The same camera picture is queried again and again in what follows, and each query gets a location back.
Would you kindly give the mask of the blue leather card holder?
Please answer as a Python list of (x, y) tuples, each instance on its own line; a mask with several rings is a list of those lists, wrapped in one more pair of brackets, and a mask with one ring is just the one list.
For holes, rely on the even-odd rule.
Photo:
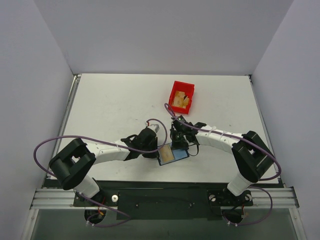
[(190, 156), (189, 153), (186, 150), (172, 150), (172, 153), (173, 153), (173, 156), (174, 156), (174, 160), (170, 161), (170, 162), (167, 162), (167, 163), (164, 163), (164, 162), (161, 161), (160, 154), (159, 154), (159, 157), (157, 158), (159, 165), (163, 166), (163, 165), (167, 165), (167, 164), (170, 164), (170, 163), (174, 163), (174, 162), (177, 162), (179, 160), (186, 159), (186, 158), (188, 158)]

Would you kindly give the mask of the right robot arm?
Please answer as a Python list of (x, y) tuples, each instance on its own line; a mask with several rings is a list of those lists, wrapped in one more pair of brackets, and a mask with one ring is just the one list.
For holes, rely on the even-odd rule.
[(193, 125), (181, 115), (172, 117), (173, 141), (208, 146), (233, 155), (238, 169), (237, 175), (223, 192), (224, 201), (236, 204), (242, 193), (251, 185), (262, 181), (263, 176), (274, 164), (274, 156), (260, 136), (254, 131), (231, 133), (198, 122)]

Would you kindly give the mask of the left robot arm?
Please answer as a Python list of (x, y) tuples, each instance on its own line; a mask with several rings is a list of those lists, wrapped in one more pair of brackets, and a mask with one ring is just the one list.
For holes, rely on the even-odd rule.
[(128, 161), (140, 155), (145, 158), (156, 158), (157, 152), (148, 152), (158, 147), (159, 128), (158, 124), (152, 124), (145, 127), (138, 135), (115, 141), (114, 145), (85, 143), (82, 139), (75, 138), (50, 160), (49, 167), (64, 190), (73, 189), (83, 194), (90, 205), (97, 206), (103, 200), (103, 193), (98, 183), (88, 175), (91, 167), (110, 161)]

